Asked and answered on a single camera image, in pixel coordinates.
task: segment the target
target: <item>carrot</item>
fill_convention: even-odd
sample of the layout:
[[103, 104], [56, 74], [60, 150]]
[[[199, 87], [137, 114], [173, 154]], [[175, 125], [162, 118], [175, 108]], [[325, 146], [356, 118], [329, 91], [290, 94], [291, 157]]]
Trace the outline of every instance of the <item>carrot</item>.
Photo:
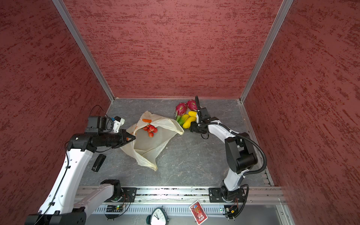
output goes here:
[[143, 119], [143, 122], [145, 122], [145, 123], [151, 123], [151, 120]]

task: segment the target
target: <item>dragon fruit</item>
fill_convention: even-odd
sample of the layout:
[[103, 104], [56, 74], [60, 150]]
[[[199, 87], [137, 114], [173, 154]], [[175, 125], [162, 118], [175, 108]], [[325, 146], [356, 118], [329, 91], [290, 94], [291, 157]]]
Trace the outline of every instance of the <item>dragon fruit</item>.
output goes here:
[[179, 103], [179, 105], [177, 105], [176, 107], [176, 112], [175, 112], [175, 116], [176, 116], [176, 121], [180, 120], [180, 117], [182, 115], [184, 115], [184, 113], [186, 112], [187, 106], [185, 103]]
[[196, 106], [196, 103], [194, 100], [189, 100], [187, 103], [186, 103], [189, 107], [189, 110], [191, 111], [197, 111], [198, 110], [198, 107]]

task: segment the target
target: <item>gray marble surface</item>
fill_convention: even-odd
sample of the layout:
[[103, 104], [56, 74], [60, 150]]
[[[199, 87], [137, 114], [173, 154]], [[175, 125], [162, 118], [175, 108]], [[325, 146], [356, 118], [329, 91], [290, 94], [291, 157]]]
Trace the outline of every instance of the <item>gray marble surface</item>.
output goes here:
[[[147, 215], [127, 215], [126, 213], [114, 220], [107, 220], [105, 215], [91, 214], [86, 219], [85, 225], [144, 225]], [[192, 216], [173, 216], [169, 215], [169, 225], [196, 225]], [[206, 225], [281, 225], [278, 211], [275, 205], [245, 205], [244, 210], [235, 220], [227, 220], [224, 217], [209, 217]]]
[[[179, 102], [185, 100], [116, 99], [108, 115], [124, 118], [121, 128], [127, 129], [147, 110], [173, 118]], [[236, 100], [200, 100], [200, 105], [232, 130], [246, 131]], [[95, 153], [88, 163], [81, 185], [99, 185], [105, 179], [119, 179], [124, 186], [219, 186], [229, 169], [225, 145], [220, 139], [210, 134], [209, 139], [204, 140], [200, 134], [187, 130], [183, 135], [176, 134], [157, 157], [157, 171], [139, 166], [134, 158], [118, 148], [104, 152], [107, 157], [102, 167], [99, 172], [93, 172], [91, 167], [98, 154]], [[249, 175], [242, 183], [264, 186], [261, 174]]]

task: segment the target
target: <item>clock face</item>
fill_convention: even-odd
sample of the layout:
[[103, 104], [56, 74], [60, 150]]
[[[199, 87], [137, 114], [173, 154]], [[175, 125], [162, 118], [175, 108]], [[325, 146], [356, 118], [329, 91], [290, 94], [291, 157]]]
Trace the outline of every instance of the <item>clock face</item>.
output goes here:
[[161, 209], [157, 208], [151, 215], [150, 225], [166, 225], [166, 218]]

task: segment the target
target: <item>mounting plate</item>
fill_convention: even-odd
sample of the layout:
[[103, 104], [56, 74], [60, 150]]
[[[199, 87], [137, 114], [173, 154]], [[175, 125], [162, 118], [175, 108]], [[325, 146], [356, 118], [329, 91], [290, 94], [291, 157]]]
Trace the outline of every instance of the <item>mounting plate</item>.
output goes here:
[[[239, 189], [239, 194], [236, 195], [238, 202], [244, 202], [245, 192], [244, 189]], [[220, 195], [220, 188], [209, 188], [209, 199], [210, 202], [226, 202], [223, 197]]]

